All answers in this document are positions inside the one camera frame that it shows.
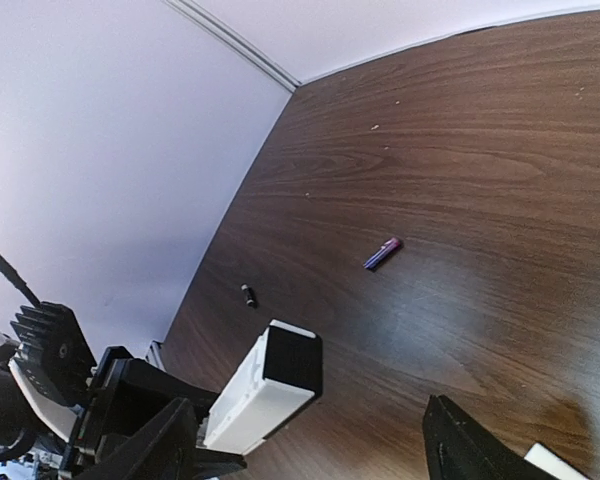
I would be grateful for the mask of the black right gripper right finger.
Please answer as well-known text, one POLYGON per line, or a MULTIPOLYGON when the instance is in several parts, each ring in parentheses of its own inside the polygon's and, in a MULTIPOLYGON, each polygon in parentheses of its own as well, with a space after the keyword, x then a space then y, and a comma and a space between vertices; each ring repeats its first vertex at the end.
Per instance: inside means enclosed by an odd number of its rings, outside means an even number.
POLYGON ((445 395, 429 397, 422 420, 429 477, 447 480, 551 479, 504 445, 445 395))

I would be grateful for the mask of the white battery cover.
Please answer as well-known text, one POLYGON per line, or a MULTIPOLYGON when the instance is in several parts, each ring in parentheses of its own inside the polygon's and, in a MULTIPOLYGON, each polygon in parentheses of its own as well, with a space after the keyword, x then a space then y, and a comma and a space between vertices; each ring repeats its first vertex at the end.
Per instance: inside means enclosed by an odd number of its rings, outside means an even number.
POLYGON ((524 459, 559 480, 589 480, 541 443, 535 443, 524 455, 524 459))

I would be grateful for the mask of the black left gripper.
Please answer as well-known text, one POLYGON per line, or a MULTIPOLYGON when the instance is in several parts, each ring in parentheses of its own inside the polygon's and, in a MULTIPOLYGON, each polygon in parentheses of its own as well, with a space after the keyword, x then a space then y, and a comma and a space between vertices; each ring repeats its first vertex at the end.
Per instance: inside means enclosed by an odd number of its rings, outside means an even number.
POLYGON ((213 479, 245 468, 241 455, 202 448, 198 433, 218 394, 194 387, 137 359, 124 347, 109 347, 88 389, 62 460, 64 479, 93 479, 92 468, 111 456, 172 400, 184 398, 196 416, 196 477, 213 479))

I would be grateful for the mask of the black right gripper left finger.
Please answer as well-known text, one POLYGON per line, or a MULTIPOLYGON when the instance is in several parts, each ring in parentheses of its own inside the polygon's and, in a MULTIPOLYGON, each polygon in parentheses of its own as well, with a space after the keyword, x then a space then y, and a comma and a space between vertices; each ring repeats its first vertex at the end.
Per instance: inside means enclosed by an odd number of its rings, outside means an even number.
POLYGON ((93 479, 194 479, 196 416, 188 399, 172 400, 111 456, 93 479))

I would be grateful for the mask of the white remote control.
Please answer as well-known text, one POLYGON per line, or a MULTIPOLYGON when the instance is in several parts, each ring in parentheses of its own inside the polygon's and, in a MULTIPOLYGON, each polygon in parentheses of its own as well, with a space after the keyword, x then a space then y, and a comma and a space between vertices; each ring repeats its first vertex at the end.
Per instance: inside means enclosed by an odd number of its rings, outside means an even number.
POLYGON ((322 394, 322 338, 273 319, 210 408, 202 445, 245 456, 322 394))

